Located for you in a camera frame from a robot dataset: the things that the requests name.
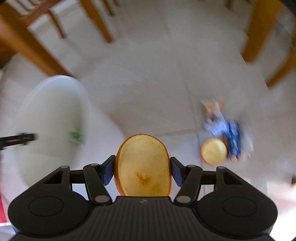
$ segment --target black plastic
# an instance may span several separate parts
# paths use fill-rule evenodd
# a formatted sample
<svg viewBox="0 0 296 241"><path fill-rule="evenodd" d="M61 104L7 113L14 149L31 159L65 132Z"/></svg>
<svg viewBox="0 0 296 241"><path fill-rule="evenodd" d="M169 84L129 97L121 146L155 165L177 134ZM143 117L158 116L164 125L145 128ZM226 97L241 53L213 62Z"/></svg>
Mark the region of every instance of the black plastic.
<svg viewBox="0 0 296 241"><path fill-rule="evenodd" d="M172 176L181 186L173 203L169 197L117 197L112 203L104 184L114 161L110 156L73 171L62 166L19 195L8 209L19 231L12 240L272 240L275 204L229 169L203 171L172 157ZM89 201L71 190L73 183L86 185ZM201 185L209 184L214 191L197 201Z"/></svg>
<svg viewBox="0 0 296 241"><path fill-rule="evenodd" d="M20 133L17 136L0 137L0 150L3 150L5 147L13 145L27 145L29 141L34 141L36 140L36 138L36 134L27 133Z"/></svg>
<svg viewBox="0 0 296 241"><path fill-rule="evenodd" d="M269 234L277 218L272 200L225 167L217 167L216 188L196 210L208 228L242 239Z"/></svg>

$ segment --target halved orange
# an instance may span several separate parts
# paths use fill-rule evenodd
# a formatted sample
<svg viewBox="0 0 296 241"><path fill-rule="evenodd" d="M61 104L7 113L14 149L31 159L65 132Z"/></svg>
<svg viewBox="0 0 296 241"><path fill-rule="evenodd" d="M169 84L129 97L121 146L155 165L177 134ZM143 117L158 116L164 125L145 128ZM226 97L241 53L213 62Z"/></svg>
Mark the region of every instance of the halved orange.
<svg viewBox="0 0 296 241"><path fill-rule="evenodd" d="M117 152L114 179L122 196L168 196L172 178L166 147L150 135L131 136Z"/></svg>
<svg viewBox="0 0 296 241"><path fill-rule="evenodd" d="M201 146L202 159L212 166L218 166L225 161L227 149L223 141L218 138L209 138Z"/></svg>

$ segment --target wooden table leg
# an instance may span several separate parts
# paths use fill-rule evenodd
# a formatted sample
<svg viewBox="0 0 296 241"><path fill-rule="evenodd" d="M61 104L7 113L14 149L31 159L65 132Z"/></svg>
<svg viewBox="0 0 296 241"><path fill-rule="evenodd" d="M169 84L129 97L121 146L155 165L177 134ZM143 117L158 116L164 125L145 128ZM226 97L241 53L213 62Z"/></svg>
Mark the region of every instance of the wooden table leg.
<svg viewBox="0 0 296 241"><path fill-rule="evenodd" d="M290 53L284 64L277 70L275 75L273 75L266 85L268 87L275 86L280 82L285 76L287 76L292 70L296 68L296 51Z"/></svg>
<svg viewBox="0 0 296 241"><path fill-rule="evenodd" d="M10 14L8 3L0 5L0 38L14 51L20 52L49 76L63 74L71 76L40 45L26 26Z"/></svg>
<svg viewBox="0 0 296 241"><path fill-rule="evenodd" d="M98 30L103 34L105 40L110 43L113 41L111 35L109 34L108 29L106 28L100 14L94 7L94 5L91 3L91 0L79 0L82 7L86 11L86 14L89 16L89 18L94 22Z"/></svg>
<svg viewBox="0 0 296 241"><path fill-rule="evenodd" d="M249 40L242 52L243 59L253 61L262 49L265 39L276 22L276 16L283 4L280 0L258 0L253 10L247 35Z"/></svg>

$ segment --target red object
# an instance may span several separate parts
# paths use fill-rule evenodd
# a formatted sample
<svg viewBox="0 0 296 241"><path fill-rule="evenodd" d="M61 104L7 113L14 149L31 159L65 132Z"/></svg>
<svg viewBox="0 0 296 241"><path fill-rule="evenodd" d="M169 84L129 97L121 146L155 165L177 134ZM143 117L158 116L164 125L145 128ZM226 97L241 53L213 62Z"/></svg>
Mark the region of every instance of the red object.
<svg viewBox="0 0 296 241"><path fill-rule="evenodd" d="M1 196L0 196L0 223L7 223Z"/></svg>

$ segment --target blue packaging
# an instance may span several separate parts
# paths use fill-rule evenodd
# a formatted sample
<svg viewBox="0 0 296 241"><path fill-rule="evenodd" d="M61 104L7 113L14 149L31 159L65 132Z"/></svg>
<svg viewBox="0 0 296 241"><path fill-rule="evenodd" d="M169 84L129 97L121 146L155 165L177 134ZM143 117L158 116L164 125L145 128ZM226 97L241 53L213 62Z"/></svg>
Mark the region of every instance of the blue packaging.
<svg viewBox="0 0 296 241"><path fill-rule="evenodd" d="M226 133L226 143L228 149L228 158L232 161L242 159L240 127L235 120L228 122L228 133Z"/></svg>

